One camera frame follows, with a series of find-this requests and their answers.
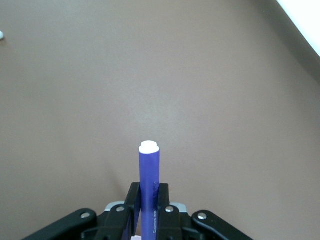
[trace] gray surface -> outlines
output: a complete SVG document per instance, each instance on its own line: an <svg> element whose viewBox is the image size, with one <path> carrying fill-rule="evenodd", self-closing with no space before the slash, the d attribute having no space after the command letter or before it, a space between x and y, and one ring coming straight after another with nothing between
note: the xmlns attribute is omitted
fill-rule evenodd
<svg viewBox="0 0 320 240"><path fill-rule="evenodd" d="M318 240L320 85L250 1L0 2L0 236L161 182L255 240Z"/></svg>

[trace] marker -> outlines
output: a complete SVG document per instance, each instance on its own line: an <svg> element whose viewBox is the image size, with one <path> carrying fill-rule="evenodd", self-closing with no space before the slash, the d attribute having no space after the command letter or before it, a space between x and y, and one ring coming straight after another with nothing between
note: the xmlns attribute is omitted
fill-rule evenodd
<svg viewBox="0 0 320 240"><path fill-rule="evenodd" d="M154 141L139 147L142 240L156 240L160 184L160 148Z"/></svg>

